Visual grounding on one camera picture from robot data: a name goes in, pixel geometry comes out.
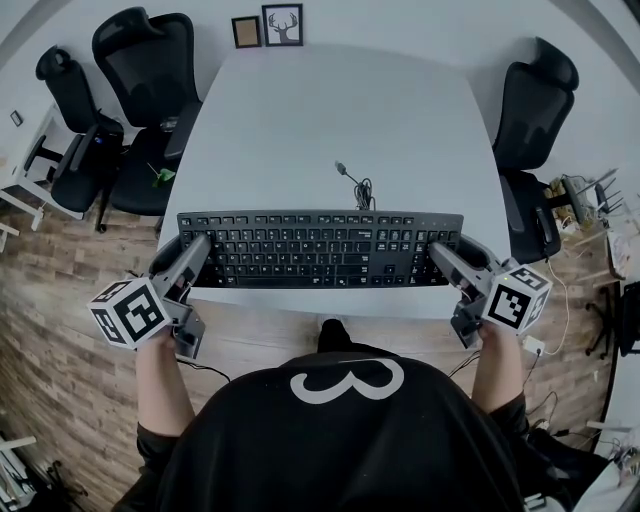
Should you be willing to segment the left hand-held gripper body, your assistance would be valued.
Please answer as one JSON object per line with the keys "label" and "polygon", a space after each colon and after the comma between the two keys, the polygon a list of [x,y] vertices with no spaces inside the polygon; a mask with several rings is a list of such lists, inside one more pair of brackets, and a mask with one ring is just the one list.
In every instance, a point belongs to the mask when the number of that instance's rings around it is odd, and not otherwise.
{"label": "left hand-held gripper body", "polygon": [[88,304],[106,341],[116,347],[137,350],[165,328],[175,339],[178,355],[197,357],[205,324],[187,303],[195,274],[167,272],[116,281]]}

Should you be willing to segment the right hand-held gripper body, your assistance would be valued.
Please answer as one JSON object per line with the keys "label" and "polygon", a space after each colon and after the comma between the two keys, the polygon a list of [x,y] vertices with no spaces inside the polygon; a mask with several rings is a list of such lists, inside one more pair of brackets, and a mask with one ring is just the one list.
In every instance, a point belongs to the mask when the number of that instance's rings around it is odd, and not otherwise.
{"label": "right hand-held gripper body", "polygon": [[488,295],[468,301],[462,298],[454,309],[451,326],[467,348],[478,339],[480,327],[491,322],[520,334],[540,317],[552,282],[514,259],[502,263],[502,273],[488,272]]}

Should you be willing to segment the black keyboard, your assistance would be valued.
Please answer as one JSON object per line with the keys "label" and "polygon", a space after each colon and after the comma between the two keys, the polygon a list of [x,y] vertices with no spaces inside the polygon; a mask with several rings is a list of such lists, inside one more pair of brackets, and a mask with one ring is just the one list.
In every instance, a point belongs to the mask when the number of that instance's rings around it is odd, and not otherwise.
{"label": "black keyboard", "polygon": [[459,214],[361,210],[184,212],[179,238],[211,247],[205,288],[341,289],[444,286],[428,248],[459,245]]}

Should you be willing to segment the person's right forearm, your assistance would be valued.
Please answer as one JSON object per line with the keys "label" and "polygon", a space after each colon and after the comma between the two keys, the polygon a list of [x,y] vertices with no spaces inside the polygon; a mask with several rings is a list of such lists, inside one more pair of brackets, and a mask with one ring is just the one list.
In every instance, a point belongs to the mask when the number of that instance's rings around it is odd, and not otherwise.
{"label": "person's right forearm", "polygon": [[492,413],[523,392],[522,352],[516,335],[499,325],[487,322],[479,335],[482,348],[471,398]]}

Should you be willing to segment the person's left forearm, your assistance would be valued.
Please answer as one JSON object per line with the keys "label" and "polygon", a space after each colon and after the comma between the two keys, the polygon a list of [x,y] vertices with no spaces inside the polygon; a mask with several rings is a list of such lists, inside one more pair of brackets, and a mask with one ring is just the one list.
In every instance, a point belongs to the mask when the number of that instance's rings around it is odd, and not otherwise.
{"label": "person's left forearm", "polygon": [[136,353],[138,423],[166,437],[180,437],[195,412],[175,357],[175,340],[164,328]]}

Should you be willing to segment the green leaf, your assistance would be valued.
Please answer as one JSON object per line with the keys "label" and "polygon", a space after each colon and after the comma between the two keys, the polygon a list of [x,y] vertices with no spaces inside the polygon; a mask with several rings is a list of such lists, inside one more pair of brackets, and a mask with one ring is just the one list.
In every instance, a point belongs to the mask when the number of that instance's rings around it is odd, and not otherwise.
{"label": "green leaf", "polygon": [[147,162],[146,165],[154,175],[154,179],[152,181],[153,188],[163,187],[165,184],[170,183],[176,176],[176,172],[169,168],[163,167],[161,169],[156,169],[149,162]]}

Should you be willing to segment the wooden crate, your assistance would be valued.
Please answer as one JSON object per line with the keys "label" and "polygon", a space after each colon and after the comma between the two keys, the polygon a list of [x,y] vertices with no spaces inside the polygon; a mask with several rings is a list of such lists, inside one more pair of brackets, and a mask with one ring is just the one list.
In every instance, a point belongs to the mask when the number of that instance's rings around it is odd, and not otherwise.
{"label": "wooden crate", "polygon": [[564,177],[555,180],[548,188],[551,196],[547,199],[551,209],[562,207],[576,208],[577,195],[570,178]]}

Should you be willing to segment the wooden easel with board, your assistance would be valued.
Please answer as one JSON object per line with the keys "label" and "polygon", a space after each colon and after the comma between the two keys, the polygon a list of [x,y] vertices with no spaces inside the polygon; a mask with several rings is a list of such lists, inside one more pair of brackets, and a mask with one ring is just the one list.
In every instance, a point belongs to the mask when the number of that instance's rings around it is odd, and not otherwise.
{"label": "wooden easel with board", "polygon": [[604,244],[604,267],[579,277],[577,281],[594,281],[600,278],[608,278],[608,283],[625,281],[630,276],[633,267],[630,238],[615,229],[606,228],[577,242],[574,247],[591,245],[596,240],[602,240]]}

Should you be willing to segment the black swivel chair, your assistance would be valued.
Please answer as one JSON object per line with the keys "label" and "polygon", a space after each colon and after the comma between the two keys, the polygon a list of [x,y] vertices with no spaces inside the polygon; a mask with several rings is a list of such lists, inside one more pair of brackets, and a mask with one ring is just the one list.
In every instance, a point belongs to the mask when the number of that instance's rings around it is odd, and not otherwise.
{"label": "black swivel chair", "polygon": [[599,296],[601,304],[589,302],[585,306],[585,310],[594,312],[601,322],[601,329],[585,354],[590,356],[604,342],[601,360],[614,347],[621,357],[640,355],[640,282],[603,286]]}

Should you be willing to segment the white router with antennas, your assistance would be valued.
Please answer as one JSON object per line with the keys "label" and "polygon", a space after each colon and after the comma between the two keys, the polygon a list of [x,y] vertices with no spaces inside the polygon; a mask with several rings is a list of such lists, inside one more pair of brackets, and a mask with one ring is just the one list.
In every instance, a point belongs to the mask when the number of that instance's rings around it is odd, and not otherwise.
{"label": "white router with antennas", "polygon": [[622,204],[621,191],[612,189],[617,173],[618,168],[610,169],[595,181],[596,212],[600,217],[609,215]]}

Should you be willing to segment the person's black trouser leg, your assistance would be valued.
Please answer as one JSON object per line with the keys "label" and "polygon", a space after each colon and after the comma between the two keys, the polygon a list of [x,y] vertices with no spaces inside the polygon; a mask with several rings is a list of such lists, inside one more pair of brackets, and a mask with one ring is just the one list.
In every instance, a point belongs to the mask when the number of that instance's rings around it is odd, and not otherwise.
{"label": "person's black trouser leg", "polygon": [[317,352],[348,352],[353,342],[341,320],[330,318],[324,320],[320,329]]}

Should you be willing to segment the black mesh office chair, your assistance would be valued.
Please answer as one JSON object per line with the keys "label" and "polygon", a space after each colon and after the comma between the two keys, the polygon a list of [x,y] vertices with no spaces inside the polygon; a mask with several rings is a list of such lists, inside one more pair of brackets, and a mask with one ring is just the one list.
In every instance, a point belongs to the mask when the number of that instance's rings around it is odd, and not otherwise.
{"label": "black mesh office chair", "polygon": [[194,29],[183,13],[150,17],[142,7],[120,11],[92,38],[94,60],[115,92],[129,125],[138,130],[119,157],[109,191],[119,211],[156,217],[162,228],[174,179],[153,188],[147,167],[174,170],[202,107],[194,75]]}
{"label": "black mesh office chair", "polygon": [[584,221],[578,193],[569,180],[561,180],[562,194],[548,198],[548,186],[532,173],[547,161],[579,86],[571,59],[540,37],[535,42],[536,56],[531,62],[514,62],[507,69],[493,143],[511,256],[520,264],[545,260],[559,252],[554,209],[569,206],[576,220]]}

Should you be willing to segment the small white side table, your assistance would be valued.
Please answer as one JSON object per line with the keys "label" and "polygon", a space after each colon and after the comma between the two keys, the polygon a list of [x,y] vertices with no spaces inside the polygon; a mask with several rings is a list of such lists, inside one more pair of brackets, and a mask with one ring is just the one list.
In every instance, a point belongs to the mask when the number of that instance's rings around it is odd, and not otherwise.
{"label": "small white side table", "polygon": [[23,122],[20,126],[16,126],[9,118],[0,118],[0,199],[29,214],[32,217],[32,231],[36,231],[43,220],[43,207],[32,207],[12,196],[7,192],[10,187],[20,187],[44,204],[75,220],[82,220],[84,217],[83,213],[72,212],[58,204],[46,188],[28,177],[28,172],[24,169],[33,146],[45,134],[56,113],[57,107],[44,100],[29,107],[27,114],[22,114]]}

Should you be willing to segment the black folded stand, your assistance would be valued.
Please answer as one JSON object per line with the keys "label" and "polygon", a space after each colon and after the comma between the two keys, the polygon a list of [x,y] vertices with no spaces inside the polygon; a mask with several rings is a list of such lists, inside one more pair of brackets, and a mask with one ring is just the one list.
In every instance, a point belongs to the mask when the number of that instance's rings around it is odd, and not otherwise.
{"label": "black folded stand", "polygon": [[35,490],[35,495],[20,512],[86,512],[76,500],[77,496],[84,495],[85,492],[64,483],[59,473],[60,466],[59,461],[54,461],[46,468],[45,476],[26,466],[26,477]]}

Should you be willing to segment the small black office chair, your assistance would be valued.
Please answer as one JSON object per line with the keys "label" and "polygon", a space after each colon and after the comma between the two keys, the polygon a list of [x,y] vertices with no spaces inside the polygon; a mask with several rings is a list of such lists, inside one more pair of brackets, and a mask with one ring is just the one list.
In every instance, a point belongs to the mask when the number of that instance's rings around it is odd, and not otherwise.
{"label": "small black office chair", "polygon": [[[49,89],[67,126],[75,134],[65,153],[44,147],[45,136],[33,146],[25,170],[42,158],[55,165],[49,169],[53,199],[72,212],[85,213],[98,195],[105,196],[122,153],[124,129],[96,107],[82,66],[54,45],[38,60],[36,78]],[[103,145],[94,142],[96,136]]]}

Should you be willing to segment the person's black shirt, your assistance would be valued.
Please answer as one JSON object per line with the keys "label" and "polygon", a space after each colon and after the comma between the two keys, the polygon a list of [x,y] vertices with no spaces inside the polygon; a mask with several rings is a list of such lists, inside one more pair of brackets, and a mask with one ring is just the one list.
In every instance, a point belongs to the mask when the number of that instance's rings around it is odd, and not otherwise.
{"label": "person's black shirt", "polygon": [[527,426],[522,397],[485,413],[425,363],[311,354],[225,385],[177,437],[140,428],[113,512],[571,510]]}

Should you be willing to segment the brown picture frame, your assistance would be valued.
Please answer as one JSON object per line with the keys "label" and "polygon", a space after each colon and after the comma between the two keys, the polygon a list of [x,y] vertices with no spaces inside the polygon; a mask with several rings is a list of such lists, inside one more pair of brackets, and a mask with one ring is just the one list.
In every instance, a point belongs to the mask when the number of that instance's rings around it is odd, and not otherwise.
{"label": "brown picture frame", "polygon": [[262,46],[260,18],[258,16],[232,18],[231,24],[234,44],[237,49]]}

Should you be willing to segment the deer picture frame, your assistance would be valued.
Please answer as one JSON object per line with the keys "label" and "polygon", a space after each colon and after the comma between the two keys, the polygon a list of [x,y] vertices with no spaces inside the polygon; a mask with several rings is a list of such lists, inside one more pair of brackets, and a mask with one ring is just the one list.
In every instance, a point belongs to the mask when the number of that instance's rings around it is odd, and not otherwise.
{"label": "deer picture frame", "polygon": [[293,47],[304,44],[302,4],[263,5],[262,21],[267,47]]}

